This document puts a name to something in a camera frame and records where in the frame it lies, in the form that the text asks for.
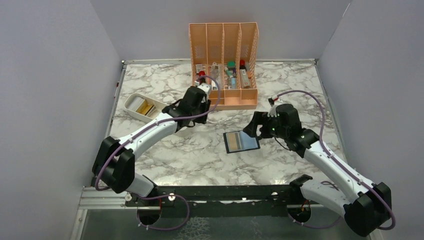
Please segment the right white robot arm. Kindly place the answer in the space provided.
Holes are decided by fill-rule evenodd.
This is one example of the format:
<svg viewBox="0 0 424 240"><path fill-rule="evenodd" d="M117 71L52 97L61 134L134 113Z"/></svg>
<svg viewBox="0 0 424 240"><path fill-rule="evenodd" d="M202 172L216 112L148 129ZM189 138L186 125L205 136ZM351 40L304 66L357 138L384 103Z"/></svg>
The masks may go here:
<svg viewBox="0 0 424 240"><path fill-rule="evenodd" d="M292 104L274 105L270 111L255 111L243 129L249 137L282 139L290 151L320 169L338 189L303 175L290 183L289 199L300 204L317 202L342 217L349 228L361 237L368 236L391 218L390 188L375 184L330 151L311 129L302 127L299 113Z"/></svg>

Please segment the black leather card holder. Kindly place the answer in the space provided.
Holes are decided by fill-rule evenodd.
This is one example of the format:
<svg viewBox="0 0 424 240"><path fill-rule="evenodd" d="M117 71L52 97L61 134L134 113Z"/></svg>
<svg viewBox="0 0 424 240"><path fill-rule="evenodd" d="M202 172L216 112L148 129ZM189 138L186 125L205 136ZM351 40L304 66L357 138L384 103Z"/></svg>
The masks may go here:
<svg viewBox="0 0 424 240"><path fill-rule="evenodd" d="M238 151L230 152L227 137L228 137L228 133L233 133L233 132L236 132L236 131L224 132L223 133L225 149L226 149L226 152L228 154L251 151L251 150L258 150L258 149L261 148L259 141L255 137L249 137L246 133L244 133L241 130L241 131L237 131L237 132L239 132L239 135L240 135L241 149L238 150Z"/></svg>

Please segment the gold credit card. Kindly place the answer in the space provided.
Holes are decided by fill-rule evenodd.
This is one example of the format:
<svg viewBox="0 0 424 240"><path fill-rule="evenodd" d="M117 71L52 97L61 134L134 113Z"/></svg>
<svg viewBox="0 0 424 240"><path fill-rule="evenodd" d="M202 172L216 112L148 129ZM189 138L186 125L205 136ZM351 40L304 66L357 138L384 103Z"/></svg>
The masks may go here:
<svg viewBox="0 0 424 240"><path fill-rule="evenodd" d="M242 147L240 142L240 133L238 131L228 133L227 142L228 142L228 149L230 152L239 151Z"/></svg>

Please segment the white plastic tray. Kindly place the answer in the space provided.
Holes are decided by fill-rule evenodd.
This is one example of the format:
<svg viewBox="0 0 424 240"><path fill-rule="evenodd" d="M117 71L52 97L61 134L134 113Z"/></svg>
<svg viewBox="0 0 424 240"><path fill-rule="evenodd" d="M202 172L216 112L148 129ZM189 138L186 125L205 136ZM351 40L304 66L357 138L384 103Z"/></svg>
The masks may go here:
<svg viewBox="0 0 424 240"><path fill-rule="evenodd" d="M145 99L146 104L143 109L139 109L137 112L131 111L127 109L128 105L131 103L132 99L135 96L140 96ZM159 114L162 112L164 107L166 107L167 104L150 98L146 95L140 94L140 93L132 93L124 102L124 110L134 119L137 119L143 123L149 123L152 120L154 120L156 117L159 116Z"/></svg>

